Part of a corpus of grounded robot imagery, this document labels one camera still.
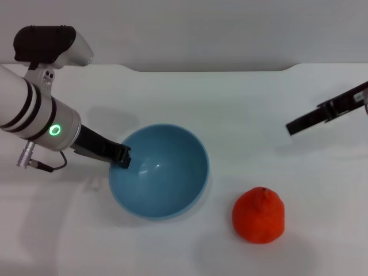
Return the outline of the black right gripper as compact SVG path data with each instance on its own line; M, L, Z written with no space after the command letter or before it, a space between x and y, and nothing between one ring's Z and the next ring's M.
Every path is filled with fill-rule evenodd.
M367 82L319 104L317 109L286 124L289 135L306 130L321 122L334 120L364 105L363 92Z

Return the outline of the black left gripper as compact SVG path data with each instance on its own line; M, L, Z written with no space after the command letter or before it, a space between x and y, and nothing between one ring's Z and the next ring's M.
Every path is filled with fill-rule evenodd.
M122 168L128 168L131 162L130 147L115 143L84 125L81 125L79 135L71 148L76 154L113 163Z

